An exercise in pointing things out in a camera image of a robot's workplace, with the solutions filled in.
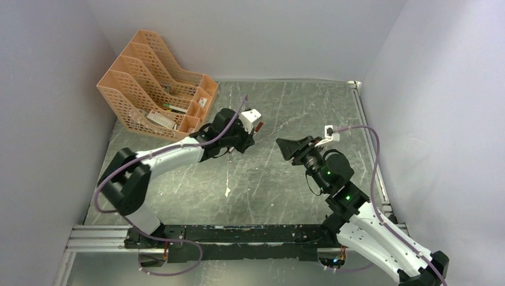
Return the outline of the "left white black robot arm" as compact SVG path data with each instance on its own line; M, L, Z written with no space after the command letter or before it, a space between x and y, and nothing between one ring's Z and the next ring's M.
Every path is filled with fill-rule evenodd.
M182 140L148 151L121 149L97 185L115 211L141 232L141 240L151 248L164 242L161 220L145 205L148 186L157 177L180 167L217 158L221 150L244 153L254 145L261 113L221 109L213 121L202 125Z

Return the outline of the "brown pen cap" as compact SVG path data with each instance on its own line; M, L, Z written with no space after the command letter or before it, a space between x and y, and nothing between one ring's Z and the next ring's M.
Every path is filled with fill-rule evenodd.
M261 127L262 127L263 125L264 125L264 123L263 123L263 122L260 122L260 123L259 123L259 124L255 127L255 129L254 129L254 133L257 133L257 132L261 129Z

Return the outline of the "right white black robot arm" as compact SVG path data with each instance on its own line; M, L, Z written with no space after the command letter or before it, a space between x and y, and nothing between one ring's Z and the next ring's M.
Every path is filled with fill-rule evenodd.
M354 170L336 149L323 151L319 137L276 139L283 159L303 166L332 210L322 223L322 241L349 247L387 273L398 285L443 285L449 258L421 246L376 209L351 180Z

